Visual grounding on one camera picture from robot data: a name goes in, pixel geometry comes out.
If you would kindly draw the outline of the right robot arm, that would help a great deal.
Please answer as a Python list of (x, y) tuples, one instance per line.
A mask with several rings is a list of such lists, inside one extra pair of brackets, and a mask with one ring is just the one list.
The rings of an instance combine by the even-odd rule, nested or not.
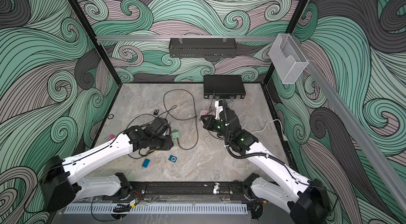
[(236, 159), (248, 159), (265, 172), (272, 182), (255, 176), (249, 190), (287, 212), (296, 224), (323, 224), (333, 207), (321, 181), (310, 181), (275, 157), (250, 132), (244, 130), (235, 112), (202, 115), (203, 128), (224, 138), (227, 152)]

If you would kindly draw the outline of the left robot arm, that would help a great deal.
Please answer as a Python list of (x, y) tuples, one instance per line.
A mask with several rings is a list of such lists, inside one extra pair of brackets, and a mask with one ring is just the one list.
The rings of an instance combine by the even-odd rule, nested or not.
[(141, 149), (168, 151), (173, 147), (170, 134), (169, 122), (156, 117), (150, 124), (132, 126), (113, 140), (86, 152), (64, 159), (58, 155), (50, 158), (40, 180), (45, 211), (55, 212), (74, 201), (95, 196), (127, 199), (132, 190), (123, 173), (93, 178), (87, 175), (104, 164)]

